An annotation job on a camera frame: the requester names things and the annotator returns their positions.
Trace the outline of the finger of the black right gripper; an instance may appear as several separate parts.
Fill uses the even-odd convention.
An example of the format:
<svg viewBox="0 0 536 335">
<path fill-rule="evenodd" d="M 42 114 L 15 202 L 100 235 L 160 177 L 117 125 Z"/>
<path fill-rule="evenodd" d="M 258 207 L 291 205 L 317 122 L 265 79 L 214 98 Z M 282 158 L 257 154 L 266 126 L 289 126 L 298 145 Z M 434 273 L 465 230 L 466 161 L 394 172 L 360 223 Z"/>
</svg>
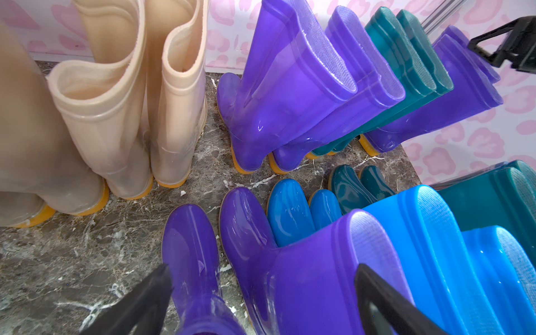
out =
<svg viewBox="0 0 536 335">
<path fill-rule="evenodd" d="M 501 67 L 505 61 L 513 63 L 518 57 L 515 53 L 517 24 L 518 20 L 513 20 L 472 38 L 468 49 L 492 67 Z"/>
</svg>

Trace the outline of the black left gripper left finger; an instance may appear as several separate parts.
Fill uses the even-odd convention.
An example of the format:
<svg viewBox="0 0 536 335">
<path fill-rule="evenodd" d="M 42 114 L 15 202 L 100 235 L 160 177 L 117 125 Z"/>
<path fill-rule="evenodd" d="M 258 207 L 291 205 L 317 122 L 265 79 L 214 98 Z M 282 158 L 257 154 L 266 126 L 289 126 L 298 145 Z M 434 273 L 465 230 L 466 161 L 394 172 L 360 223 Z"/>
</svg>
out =
<svg viewBox="0 0 536 335">
<path fill-rule="evenodd" d="M 82 334 L 160 334 L 172 293 L 169 266 L 159 265 Z"/>
</svg>

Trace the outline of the blue rain boot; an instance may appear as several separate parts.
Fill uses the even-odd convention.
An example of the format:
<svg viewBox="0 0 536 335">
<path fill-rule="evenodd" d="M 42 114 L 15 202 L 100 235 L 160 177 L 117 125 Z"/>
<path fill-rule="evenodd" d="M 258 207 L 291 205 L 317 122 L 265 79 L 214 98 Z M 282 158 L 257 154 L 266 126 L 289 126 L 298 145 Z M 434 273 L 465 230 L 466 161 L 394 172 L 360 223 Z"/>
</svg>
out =
<svg viewBox="0 0 536 335">
<path fill-rule="evenodd" d="M 477 278 L 505 327 L 504 334 L 534 334 L 535 269 L 522 247 L 499 226 L 461 234 Z"/>
<path fill-rule="evenodd" d="M 417 308 L 449 334 L 504 334 L 453 213 L 429 186 L 377 198 L 360 181 L 332 181 L 306 198 L 300 184 L 279 181 L 267 217 L 280 247 L 300 241 L 353 209 L 364 209 L 393 244 Z"/>
</svg>

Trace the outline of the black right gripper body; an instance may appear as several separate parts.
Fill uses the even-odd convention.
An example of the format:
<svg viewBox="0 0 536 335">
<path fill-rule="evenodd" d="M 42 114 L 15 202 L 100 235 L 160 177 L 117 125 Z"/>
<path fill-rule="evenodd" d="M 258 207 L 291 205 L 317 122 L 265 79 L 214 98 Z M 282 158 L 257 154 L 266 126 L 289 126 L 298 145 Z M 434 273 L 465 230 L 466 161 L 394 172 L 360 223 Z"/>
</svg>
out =
<svg viewBox="0 0 536 335">
<path fill-rule="evenodd" d="M 535 74 L 535 16 L 509 22 L 507 38 L 501 45 L 501 59 L 518 72 Z"/>
</svg>

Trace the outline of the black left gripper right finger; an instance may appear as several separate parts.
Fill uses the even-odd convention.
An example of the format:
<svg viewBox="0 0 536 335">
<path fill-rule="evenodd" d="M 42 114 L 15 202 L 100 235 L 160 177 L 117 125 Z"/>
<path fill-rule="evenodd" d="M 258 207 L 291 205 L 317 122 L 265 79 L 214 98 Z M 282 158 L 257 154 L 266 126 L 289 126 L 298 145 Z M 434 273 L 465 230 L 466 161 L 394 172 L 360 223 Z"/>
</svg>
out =
<svg viewBox="0 0 536 335">
<path fill-rule="evenodd" d="M 365 334 L 446 333 L 366 264 L 357 268 L 355 290 Z"/>
</svg>

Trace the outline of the dark green rain boot front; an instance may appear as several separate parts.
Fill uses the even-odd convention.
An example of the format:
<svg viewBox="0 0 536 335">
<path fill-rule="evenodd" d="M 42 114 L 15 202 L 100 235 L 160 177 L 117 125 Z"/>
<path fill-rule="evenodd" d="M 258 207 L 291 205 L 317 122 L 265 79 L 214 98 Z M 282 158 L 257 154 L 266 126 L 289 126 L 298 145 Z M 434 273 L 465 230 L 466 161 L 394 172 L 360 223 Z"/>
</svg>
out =
<svg viewBox="0 0 536 335">
<path fill-rule="evenodd" d="M 421 57 L 424 65 L 427 67 L 427 70 L 430 72 L 434 82 L 437 85 L 436 93 L 434 94 L 435 99 L 452 91 L 454 89 L 452 79 L 444 65 L 442 65 L 439 56 L 432 47 L 432 44 L 424 32 L 424 29 L 422 28 L 418 18 L 407 10 L 401 10 L 395 14 L 395 16 L 402 24 L 410 39 L 410 42 L 413 44 L 417 54 L 419 54 Z M 332 151 L 329 155 L 343 151 L 350 141 L 351 140 L 346 140 L 337 145 L 334 148 L 334 151 Z"/>
</svg>

